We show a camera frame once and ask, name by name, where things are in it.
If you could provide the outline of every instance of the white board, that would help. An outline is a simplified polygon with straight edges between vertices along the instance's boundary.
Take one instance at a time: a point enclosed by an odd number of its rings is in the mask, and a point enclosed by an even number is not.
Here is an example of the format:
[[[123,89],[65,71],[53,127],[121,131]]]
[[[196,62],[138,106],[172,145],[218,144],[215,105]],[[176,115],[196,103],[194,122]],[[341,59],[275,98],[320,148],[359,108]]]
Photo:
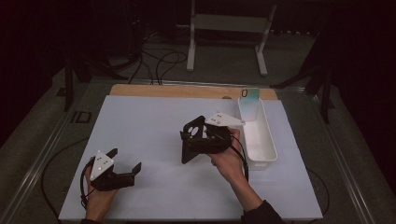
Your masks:
[[[278,158],[249,182],[285,219],[321,218],[318,201],[280,101],[263,101]],[[183,126],[217,112],[240,118],[236,100],[107,96],[62,208],[60,219],[85,217],[79,177],[97,150],[117,148],[114,172],[142,162],[135,185],[120,189],[106,218],[144,221],[238,220],[242,207],[206,155],[181,163]]]

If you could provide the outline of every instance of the table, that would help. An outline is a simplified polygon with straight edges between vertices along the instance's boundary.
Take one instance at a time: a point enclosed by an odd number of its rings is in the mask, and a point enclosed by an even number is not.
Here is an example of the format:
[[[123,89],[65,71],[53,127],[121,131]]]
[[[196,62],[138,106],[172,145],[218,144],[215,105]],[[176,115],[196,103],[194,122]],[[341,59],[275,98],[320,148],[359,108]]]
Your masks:
[[[116,147],[116,173],[139,162],[135,186],[121,189],[109,219],[142,221],[238,220],[242,207],[206,155],[181,163],[183,125],[199,115],[237,109],[241,88],[116,85],[104,101],[92,136],[64,201],[60,219],[85,216],[79,206],[79,176],[98,149]],[[228,96],[232,100],[220,99]],[[261,90],[278,160],[250,171],[249,183],[284,219],[322,218],[286,112],[273,90]]]

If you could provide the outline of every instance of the cable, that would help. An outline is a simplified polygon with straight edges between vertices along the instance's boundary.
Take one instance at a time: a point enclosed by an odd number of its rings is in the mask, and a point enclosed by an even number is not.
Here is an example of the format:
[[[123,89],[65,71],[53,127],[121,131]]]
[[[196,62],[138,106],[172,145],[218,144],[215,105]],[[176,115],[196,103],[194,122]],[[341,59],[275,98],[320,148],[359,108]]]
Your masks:
[[[73,143],[73,144],[71,144],[71,145],[69,145],[69,146],[67,146],[67,147],[64,147],[64,148],[62,148],[61,150],[59,150],[57,153],[55,153],[55,155],[53,155],[53,156],[49,159],[49,161],[47,162],[46,166],[45,166],[44,169],[43,169],[43,172],[41,173],[41,181],[40,181],[41,193],[43,194],[44,200],[46,201],[47,205],[49,206],[50,210],[52,211],[52,214],[55,215],[55,218],[56,218],[56,220],[57,220],[57,222],[58,222],[59,224],[62,224],[62,221],[58,218],[58,216],[59,216],[59,215],[58,215],[58,212],[56,211],[55,207],[54,207],[54,206],[52,205],[52,203],[50,202],[50,199],[48,198],[48,196],[47,196],[47,194],[46,194],[46,191],[45,191],[45,188],[44,188],[44,177],[45,177],[45,174],[46,174],[46,172],[47,172],[47,169],[48,169],[49,166],[50,166],[50,163],[53,161],[53,159],[55,159],[55,158],[56,158],[57,156],[59,156],[62,152],[66,151],[66,150],[69,149],[70,147],[73,147],[73,146],[75,146],[75,145],[77,145],[77,144],[79,144],[79,143],[81,143],[81,142],[84,142],[84,141],[86,141],[86,140],[88,140],[88,139],[89,139],[89,137],[83,138],[83,139],[81,139],[81,140],[79,140],[79,141],[77,141],[77,142],[75,142],[75,143]]]
[[[128,84],[131,84],[132,80],[134,79],[134,77],[137,75],[137,72],[140,70],[140,67],[142,66],[143,63],[143,58],[142,58],[142,53],[139,53],[139,59],[140,59],[140,63],[137,66],[136,70],[134,70],[134,73],[131,75],[131,77],[129,78]]]
[[[145,54],[147,54],[148,56],[150,56],[150,57],[155,58],[155,59],[158,60],[157,65],[156,65],[156,69],[155,69],[155,77],[157,78],[158,84],[159,84],[159,85],[162,85],[162,84],[163,84],[163,77],[164,77],[164,75],[165,75],[167,72],[169,72],[172,68],[174,68],[178,63],[184,63],[184,62],[187,60],[188,57],[187,57],[187,54],[186,54],[186,53],[178,52],[178,51],[175,51],[175,50],[173,50],[173,49],[155,49],[155,50],[170,50],[170,51],[171,51],[171,52],[165,53],[161,58],[159,58],[159,57],[157,57],[157,56],[155,56],[155,55],[152,55],[152,54],[150,54],[150,53],[148,53],[148,52],[146,52],[145,50],[142,49],[142,52],[143,52],[143,53],[145,53]],[[176,59],[174,62],[165,60],[166,57],[168,57],[169,55],[172,55],[172,54],[176,54],[176,56],[177,56],[177,59]],[[160,73],[159,73],[159,68],[160,68],[161,63],[170,63],[170,64],[172,64],[172,65],[171,65],[168,69],[166,69],[164,72],[162,72],[162,73],[160,74]]]
[[[84,169],[82,170],[82,172],[81,172],[81,176],[80,176],[80,179],[79,179],[79,190],[80,190],[80,192],[81,192],[81,205],[82,205],[82,207],[84,207],[84,209],[87,209],[87,204],[88,204],[88,199],[87,199],[87,197],[91,194],[91,193],[93,193],[93,191],[95,190],[95,189],[93,189],[93,190],[91,190],[87,195],[85,195],[85,191],[84,191],[84,176],[85,176],[85,172],[87,171],[87,169],[88,169],[88,167],[90,167],[90,166],[93,166],[93,162],[94,162],[94,160],[90,160],[85,166],[84,166]]]
[[[247,160],[247,156],[246,156],[246,154],[245,154],[245,149],[244,149],[244,147],[242,146],[242,143],[239,141],[239,139],[237,139],[237,138],[236,138],[235,136],[233,136],[232,134],[231,134],[231,137],[232,137],[233,139],[235,139],[235,140],[239,143],[239,146],[241,147],[242,152],[243,152],[243,154],[244,154],[244,156],[242,156],[241,152],[240,152],[238,149],[236,149],[233,145],[231,145],[231,149],[232,149],[233,151],[235,151],[236,154],[238,154],[239,158],[241,158],[241,160],[242,160],[242,163],[244,163],[245,178],[246,178],[247,181],[248,181],[248,160]]]
[[[143,65],[145,65],[146,66],[146,69],[148,70],[148,77],[149,77],[149,79],[150,79],[150,85],[154,85],[154,78],[153,78],[153,75],[152,75],[152,73],[151,73],[151,70],[150,70],[150,68],[149,68],[149,65],[148,64],[146,64],[145,62],[143,62]]]
[[[324,188],[326,189],[326,194],[327,194],[327,204],[326,204],[326,208],[324,209],[324,212],[322,213],[323,216],[325,216],[327,214],[327,212],[329,211],[329,207],[330,207],[330,192],[329,189],[327,188],[326,183],[324,182],[324,180],[317,174],[315,173],[313,170],[309,169],[307,166],[305,166],[306,170],[311,172],[312,174],[314,174],[319,180],[320,182],[323,184]],[[306,224],[311,224],[318,221],[318,219],[314,219],[310,222],[307,222]]]

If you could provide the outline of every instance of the metal stand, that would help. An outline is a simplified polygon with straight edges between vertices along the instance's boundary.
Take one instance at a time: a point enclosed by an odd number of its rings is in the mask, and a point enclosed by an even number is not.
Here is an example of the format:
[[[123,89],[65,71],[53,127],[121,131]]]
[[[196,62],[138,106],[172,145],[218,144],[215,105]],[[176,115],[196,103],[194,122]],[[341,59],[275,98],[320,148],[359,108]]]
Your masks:
[[[223,15],[208,15],[195,13],[195,0],[191,0],[191,25],[190,25],[190,48],[187,60],[187,71],[194,70],[195,60],[195,30],[218,30],[218,31],[238,31],[238,32],[251,32],[262,34],[262,42],[256,46],[257,62],[259,63],[260,75],[267,76],[267,68],[265,66],[262,51],[265,42],[270,33],[272,20],[276,12],[276,5],[272,5],[270,15],[268,18],[255,18],[255,17],[236,17],[236,16],[223,16]]]

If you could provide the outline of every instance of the black sleeve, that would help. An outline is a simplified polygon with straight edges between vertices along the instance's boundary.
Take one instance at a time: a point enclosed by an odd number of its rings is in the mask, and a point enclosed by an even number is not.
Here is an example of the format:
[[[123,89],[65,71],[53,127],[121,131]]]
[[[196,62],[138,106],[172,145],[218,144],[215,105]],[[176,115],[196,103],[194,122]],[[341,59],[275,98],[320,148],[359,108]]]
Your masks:
[[[267,201],[263,201],[258,208],[245,212],[241,219],[243,224],[285,223]]]
[[[102,222],[92,221],[92,220],[84,218],[81,220],[81,224],[102,224]]]

